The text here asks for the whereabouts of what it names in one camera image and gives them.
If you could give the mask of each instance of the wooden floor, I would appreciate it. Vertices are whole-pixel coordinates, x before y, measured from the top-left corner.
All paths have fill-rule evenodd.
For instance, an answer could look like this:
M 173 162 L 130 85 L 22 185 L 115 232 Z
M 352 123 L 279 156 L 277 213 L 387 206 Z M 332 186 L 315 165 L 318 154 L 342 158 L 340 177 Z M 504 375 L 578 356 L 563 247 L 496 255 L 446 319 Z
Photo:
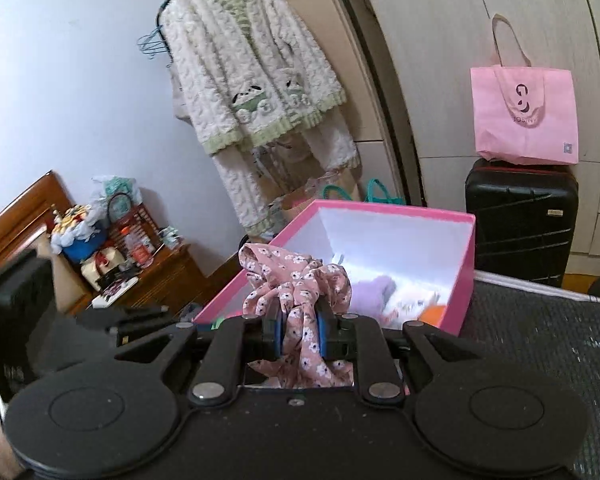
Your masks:
M 562 280 L 562 288 L 586 294 L 591 283 L 595 282 L 598 278 L 599 276 L 587 276 L 586 274 L 565 274 Z

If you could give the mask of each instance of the black suitcase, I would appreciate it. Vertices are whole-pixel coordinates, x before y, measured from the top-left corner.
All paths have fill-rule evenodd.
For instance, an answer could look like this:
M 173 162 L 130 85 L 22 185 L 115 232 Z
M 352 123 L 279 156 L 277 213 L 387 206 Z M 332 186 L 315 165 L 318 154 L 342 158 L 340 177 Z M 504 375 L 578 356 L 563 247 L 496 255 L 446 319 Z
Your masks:
M 481 159 L 464 192 L 476 219 L 476 269 L 561 285 L 578 213 L 578 183 L 569 168 Z

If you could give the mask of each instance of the teal bag handle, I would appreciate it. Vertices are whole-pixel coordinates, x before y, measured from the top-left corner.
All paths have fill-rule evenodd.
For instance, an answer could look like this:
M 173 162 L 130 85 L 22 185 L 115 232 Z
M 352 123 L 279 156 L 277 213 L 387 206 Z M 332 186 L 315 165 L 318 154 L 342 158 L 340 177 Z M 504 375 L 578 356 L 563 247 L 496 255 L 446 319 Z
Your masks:
M 351 200 L 351 201 L 353 200 L 349 196 L 349 193 L 344 191 L 344 189 L 342 189 L 340 186 L 334 186 L 333 184 L 327 184 L 326 186 L 324 186 L 324 189 L 322 190 L 322 198 L 328 200 L 329 193 L 331 191 L 335 191 L 337 194 L 339 194 L 341 197 L 343 197 L 344 200 Z
M 374 196 L 374 186 L 378 186 L 380 190 L 384 193 L 384 198 L 376 198 Z M 396 205 L 405 205 L 405 201 L 401 199 L 399 196 L 392 198 L 389 195 L 389 191 L 384 186 L 382 182 L 380 182 L 376 178 L 372 178 L 368 185 L 366 186 L 366 201 L 367 202 L 376 202 L 379 204 L 396 204 Z

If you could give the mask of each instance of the dark rug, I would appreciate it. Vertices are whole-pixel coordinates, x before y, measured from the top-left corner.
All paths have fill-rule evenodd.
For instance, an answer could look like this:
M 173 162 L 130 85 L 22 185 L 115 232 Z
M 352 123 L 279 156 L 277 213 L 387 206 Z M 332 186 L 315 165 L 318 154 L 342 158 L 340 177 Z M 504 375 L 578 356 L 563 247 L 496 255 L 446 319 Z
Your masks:
M 574 472 L 600 480 L 600 303 L 476 282 L 460 335 L 571 385 L 591 415 Z

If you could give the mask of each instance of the pink tote bag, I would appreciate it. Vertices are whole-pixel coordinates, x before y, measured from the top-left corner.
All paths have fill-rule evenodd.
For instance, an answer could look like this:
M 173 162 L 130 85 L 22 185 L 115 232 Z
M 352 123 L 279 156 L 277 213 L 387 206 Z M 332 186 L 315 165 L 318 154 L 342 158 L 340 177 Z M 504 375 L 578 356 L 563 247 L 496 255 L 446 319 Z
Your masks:
M 577 164 L 578 116 L 571 72 L 532 68 L 524 52 L 526 66 L 503 67 L 498 21 L 511 24 L 499 14 L 491 22 L 500 65 L 471 69 L 475 151 L 487 160 L 512 164 Z M 522 51 L 517 37 L 516 41 Z

